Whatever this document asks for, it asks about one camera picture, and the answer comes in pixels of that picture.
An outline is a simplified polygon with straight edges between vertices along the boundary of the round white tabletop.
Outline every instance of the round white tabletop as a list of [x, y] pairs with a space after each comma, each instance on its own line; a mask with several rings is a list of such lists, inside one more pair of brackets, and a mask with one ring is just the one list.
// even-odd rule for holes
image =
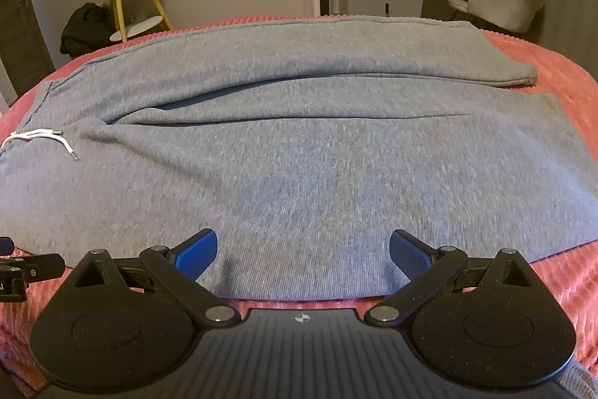
[[[134, 24], [129, 24], [125, 27], [127, 30], [127, 39], [131, 39], [138, 34], [141, 34], [144, 31], [152, 29], [154, 26], [158, 26], [163, 21], [162, 16], [152, 16], [151, 18], [146, 19], [142, 22], [136, 22]], [[120, 31], [115, 32], [111, 37], [110, 41], [117, 42], [121, 40]]]

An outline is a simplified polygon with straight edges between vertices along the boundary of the silver screw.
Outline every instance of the silver screw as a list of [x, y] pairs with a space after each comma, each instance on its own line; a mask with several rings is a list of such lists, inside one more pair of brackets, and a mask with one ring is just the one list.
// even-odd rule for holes
[[213, 306], [206, 311], [208, 320], [222, 322], [228, 321], [234, 316], [234, 310], [228, 306]]
[[399, 317], [399, 310], [392, 306], [375, 306], [370, 310], [370, 316], [378, 321], [393, 321]]

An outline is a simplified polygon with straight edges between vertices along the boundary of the black bag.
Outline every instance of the black bag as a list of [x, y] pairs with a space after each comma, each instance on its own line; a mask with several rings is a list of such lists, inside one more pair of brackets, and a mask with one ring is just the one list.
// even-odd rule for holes
[[61, 53], [76, 58], [109, 46], [114, 31], [114, 18], [105, 4], [85, 3], [73, 13], [62, 31]]

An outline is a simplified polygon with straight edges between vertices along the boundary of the red object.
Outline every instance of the red object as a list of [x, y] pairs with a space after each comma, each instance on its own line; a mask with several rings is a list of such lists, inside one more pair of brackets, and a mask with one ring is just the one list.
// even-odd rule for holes
[[[278, 17], [243, 18], [202, 28], [244, 24], [247, 22], [283, 19]], [[74, 59], [61, 69], [49, 75], [46, 80], [65, 77], [83, 63], [106, 53], [124, 47], [134, 46], [149, 39], [170, 33], [183, 33], [186, 30], [150, 34], [131, 40], [125, 44], [111, 46]], [[514, 88], [525, 93], [555, 93], [569, 116], [573, 126], [598, 161], [598, 84], [580, 66], [558, 53], [535, 44], [503, 34], [483, 32], [487, 38], [504, 53], [537, 67], [537, 83], [531, 87]], [[14, 131], [25, 113], [32, 106], [37, 88], [23, 95], [17, 103], [0, 119], [0, 140]], [[17, 250], [14, 255], [23, 255]], [[598, 377], [598, 242], [582, 245], [561, 254], [553, 255], [533, 264], [533, 268], [557, 298], [573, 322], [577, 331], [575, 358]], [[0, 303], [0, 361], [4, 368], [13, 374], [17, 384], [28, 395], [44, 385], [28, 348], [31, 326], [62, 279], [31, 285], [26, 303]], [[277, 309], [330, 309], [354, 307], [360, 316], [379, 302], [380, 298], [358, 298], [342, 301], [320, 302], [274, 302], [231, 300], [231, 304], [245, 315], [250, 308]]]

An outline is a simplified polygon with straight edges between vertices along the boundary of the white drawstring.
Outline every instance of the white drawstring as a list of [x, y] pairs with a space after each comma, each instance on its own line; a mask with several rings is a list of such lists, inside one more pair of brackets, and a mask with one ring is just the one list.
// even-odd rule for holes
[[75, 158], [75, 161], [79, 161], [79, 157], [77, 157], [77, 154], [75, 151], [73, 151], [73, 148], [71, 148], [71, 145], [68, 143], [68, 141], [62, 137], [63, 135], [64, 133], [62, 131], [53, 131], [52, 129], [36, 129], [35, 131], [28, 131], [26, 133], [20, 134], [10, 133], [10, 136], [4, 140], [2, 146], [0, 146], [0, 149], [4, 149], [4, 146], [6, 146], [8, 142], [15, 139], [31, 141], [32, 139], [37, 139], [38, 137], [45, 137], [46, 139], [54, 139], [55, 141], [61, 142], [69, 154]]

